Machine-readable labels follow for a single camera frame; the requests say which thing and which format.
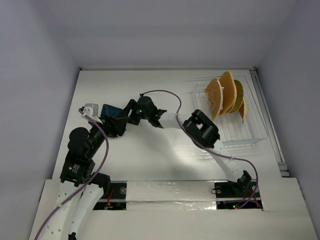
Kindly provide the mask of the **blue triangular plate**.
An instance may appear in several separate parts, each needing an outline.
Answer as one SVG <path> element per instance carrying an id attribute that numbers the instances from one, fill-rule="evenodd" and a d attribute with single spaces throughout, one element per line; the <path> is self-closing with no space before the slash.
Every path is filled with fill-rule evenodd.
<path id="1" fill-rule="evenodd" d="M 119 107 L 116 107 L 113 105 L 109 105 L 109 104 L 103 104 L 100 117 L 104 118 L 106 116 L 111 116 L 111 117 L 116 118 L 119 115 L 121 115 L 122 112 L 123 112 L 122 108 L 119 108 Z"/>

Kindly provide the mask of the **triangular woven bamboo plate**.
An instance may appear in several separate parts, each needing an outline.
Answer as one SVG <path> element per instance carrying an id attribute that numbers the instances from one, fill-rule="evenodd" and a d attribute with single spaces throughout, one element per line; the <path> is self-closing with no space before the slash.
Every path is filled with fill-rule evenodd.
<path id="1" fill-rule="evenodd" d="M 211 120 L 214 121 L 223 108 L 223 87 L 219 79 L 213 78 L 204 89 L 204 92 L 209 103 Z"/>

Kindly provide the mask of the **round woven bamboo plate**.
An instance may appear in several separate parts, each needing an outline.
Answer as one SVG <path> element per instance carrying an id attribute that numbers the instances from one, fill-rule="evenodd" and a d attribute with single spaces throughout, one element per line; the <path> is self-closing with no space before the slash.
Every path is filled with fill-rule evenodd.
<path id="1" fill-rule="evenodd" d="M 233 75 L 230 71 L 224 72 L 219 78 L 219 82 L 223 88 L 222 110 L 219 114 L 224 115 L 233 108 L 237 98 L 237 89 Z"/>

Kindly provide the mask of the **green-rimmed round bamboo plate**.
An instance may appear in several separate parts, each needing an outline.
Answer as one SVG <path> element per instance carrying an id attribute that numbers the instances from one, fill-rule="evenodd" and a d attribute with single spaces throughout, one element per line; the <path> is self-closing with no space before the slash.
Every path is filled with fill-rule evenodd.
<path id="1" fill-rule="evenodd" d="M 234 105 L 228 111 L 228 113 L 234 113 L 234 112 L 238 111 L 244 102 L 245 91 L 244 91 L 243 84 L 237 79 L 234 80 L 234 83 L 235 83 L 235 87 L 236 87 L 236 100 L 235 100 Z"/>

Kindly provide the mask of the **fish-shaped bamboo plate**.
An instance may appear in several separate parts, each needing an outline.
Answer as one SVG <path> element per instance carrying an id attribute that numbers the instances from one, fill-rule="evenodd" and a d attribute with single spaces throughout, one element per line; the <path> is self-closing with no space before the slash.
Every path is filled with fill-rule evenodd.
<path id="1" fill-rule="evenodd" d="M 248 113 L 248 103 L 247 103 L 246 98 L 243 99 L 242 105 L 240 106 L 238 112 L 241 116 L 242 124 L 244 124 L 245 119 L 246 119 L 246 115 Z"/>

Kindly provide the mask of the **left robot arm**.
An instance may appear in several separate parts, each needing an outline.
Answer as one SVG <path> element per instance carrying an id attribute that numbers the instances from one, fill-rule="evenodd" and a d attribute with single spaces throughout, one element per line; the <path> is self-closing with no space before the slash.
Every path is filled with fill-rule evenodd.
<path id="1" fill-rule="evenodd" d="M 43 240 L 79 240 L 93 210 L 124 210 L 127 183 L 111 182 L 109 175 L 94 171 L 94 155 L 108 138 L 122 136 L 127 117 L 84 117 L 91 130 L 71 131 L 68 152 L 60 174 L 59 192 L 53 213 L 45 225 Z"/>

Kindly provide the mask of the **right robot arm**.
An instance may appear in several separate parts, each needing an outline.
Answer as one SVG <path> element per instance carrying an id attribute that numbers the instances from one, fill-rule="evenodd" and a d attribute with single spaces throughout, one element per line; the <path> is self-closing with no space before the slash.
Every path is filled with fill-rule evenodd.
<path id="1" fill-rule="evenodd" d="M 232 157 L 228 153 L 218 127 L 201 110 L 197 109 L 190 116 L 184 116 L 157 108 L 150 97 L 141 95 L 137 101 L 131 99 L 119 116 L 128 118 L 128 122 L 136 126 L 141 120 L 146 120 L 155 128 L 182 130 L 198 148 L 212 156 L 223 170 L 235 196 L 243 198 L 244 203 L 254 196 L 255 190 L 250 190 L 252 177 L 238 164 L 240 161 L 249 161 Z"/>

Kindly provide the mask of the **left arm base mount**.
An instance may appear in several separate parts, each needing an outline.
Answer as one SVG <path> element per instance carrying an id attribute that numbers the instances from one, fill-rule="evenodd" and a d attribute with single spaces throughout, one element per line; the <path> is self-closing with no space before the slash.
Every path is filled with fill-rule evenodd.
<path id="1" fill-rule="evenodd" d="M 112 181 L 108 195 L 104 195 L 93 207 L 94 211 L 122 211 L 127 208 L 127 182 Z"/>

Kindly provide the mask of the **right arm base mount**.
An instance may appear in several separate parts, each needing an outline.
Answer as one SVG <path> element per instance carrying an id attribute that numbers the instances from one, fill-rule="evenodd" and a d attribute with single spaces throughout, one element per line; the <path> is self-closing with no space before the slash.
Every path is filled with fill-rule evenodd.
<path id="1" fill-rule="evenodd" d="M 263 209 L 259 189 L 251 197 L 255 190 L 256 182 L 252 181 L 245 192 L 233 190 L 232 184 L 227 181 L 215 182 L 211 193 L 216 197 L 218 210 L 237 210 L 247 199 L 250 199 L 241 209 Z"/>

